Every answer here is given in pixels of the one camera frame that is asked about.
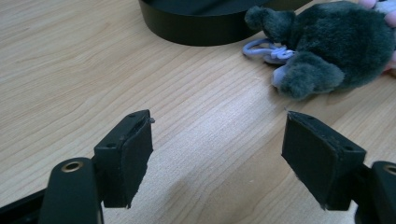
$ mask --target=wooden table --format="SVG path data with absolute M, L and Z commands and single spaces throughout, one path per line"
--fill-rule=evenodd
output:
M 47 186 L 50 170 L 149 109 L 154 152 L 132 207 L 106 223 L 354 223 L 323 211 L 281 158 L 287 110 L 321 119 L 396 161 L 396 80 L 302 102 L 271 86 L 274 67 L 152 33 L 137 1 L 0 1 L 0 206 Z

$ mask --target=plush mouse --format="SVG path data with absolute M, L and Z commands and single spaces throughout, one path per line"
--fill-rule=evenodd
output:
M 316 4 L 299 15 L 253 7 L 245 20 L 295 52 L 283 67 L 278 90 L 296 100 L 369 83 L 395 49 L 384 14 L 348 1 Z

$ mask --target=black round base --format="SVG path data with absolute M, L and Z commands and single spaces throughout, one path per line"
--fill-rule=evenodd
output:
M 183 45 L 216 46 L 233 43 L 258 31 L 245 24 L 254 6 L 295 10 L 309 0 L 139 0 L 143 18 L 156 35 Z

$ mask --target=table surface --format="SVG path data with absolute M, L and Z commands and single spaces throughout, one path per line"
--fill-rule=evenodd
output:
M 127 114 L 149 109 L 154 152 L 132 207 L 105 223 L 353 223 L 323 211 L 280 156 L 287 110 L 314 116 L 396 161 L 396 80 L 296 102 L 249 40 L 163 40 L 137 1 L 0 1 L 0 206 L 47 186 L 61 161 L 88 157 Z

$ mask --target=stuffed toy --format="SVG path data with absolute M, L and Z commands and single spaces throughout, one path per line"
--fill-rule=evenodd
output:
M 286 54 L 293 52 L 278 71 L 277 87 L 281 94 L 302 100 L 360 87 L 384 71 L 396 42 L 384 16 L 340 1 L 313 5 L 299 15 L 253 7 L 245 20 L 250 28 L 263 30 L 272 42 L 284 45 Z

